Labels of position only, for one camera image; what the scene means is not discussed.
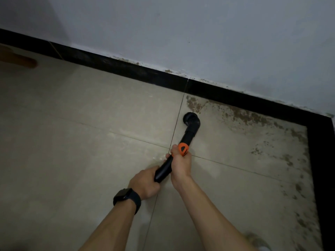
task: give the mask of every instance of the wall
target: wall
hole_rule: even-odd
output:
[[[335,114],[335,0],[0,0],[0,27]]]

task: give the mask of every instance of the person's right hand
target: person's right hand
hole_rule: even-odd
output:
[[[173,187],[178,191],[182,183],[189,177],[191,177],[191,153],[187,152],[185,156],[180,155],[178,146],[172,145],[171,153],[173,154],[173,160],[171,164],[172,173],[171,181]]]

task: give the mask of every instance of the smartwatch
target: smartwatch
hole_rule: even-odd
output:
[[[115,205],[118,201],[124,201],[127,199],[131,199],[133,202],[135,202],[136,204],[135,215],[136,215],[137,211],[141,206],[141,198],[132,188],[124,188],[120,190],[113,199],[113,205]]]

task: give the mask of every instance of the vacuum cleaner wand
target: vacuum cleaner wand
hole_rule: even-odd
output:
[[[180,143],[178,144],[179,153],[185,156],[189,150],[190,143],[194,138],[200,127],[200,120],[195,113],[187,113],[183,117],[183,122],[187,125],[184,136],[182,137]],[[155,172],[154,181],[161,183],[172,171],[171,163],[173,160],[173,155],[170,155],[167,160],[161,165],[160,168]]]

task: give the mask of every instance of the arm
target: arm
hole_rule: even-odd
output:
[[[171,152],[174,154],[171,165],[172,184],[184,201],[205,249],[255,251],[192,179],[191,154],[188,152],[182,157],[176,145],[173,145]]]
[[[142,170],[130,180],[128,188],[132,188],[141,200],[156,195],[160,190],[161,186],[153,181],[157,169],[158,166]],[[136,205],[132,200],[117,202],[79,251],[125,250],[135,211]]]

